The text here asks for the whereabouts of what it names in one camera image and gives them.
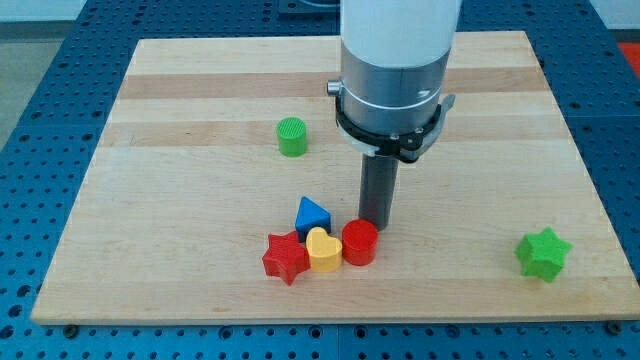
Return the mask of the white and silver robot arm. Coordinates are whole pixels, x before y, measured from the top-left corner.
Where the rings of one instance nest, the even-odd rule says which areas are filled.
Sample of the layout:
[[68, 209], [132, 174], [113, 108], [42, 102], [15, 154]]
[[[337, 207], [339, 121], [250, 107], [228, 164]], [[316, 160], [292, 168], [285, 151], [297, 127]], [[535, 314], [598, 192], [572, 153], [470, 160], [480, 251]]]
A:
[[337, 115], [379, 135], [426, 125], [460, 9], [460, 0], [342, 0]]

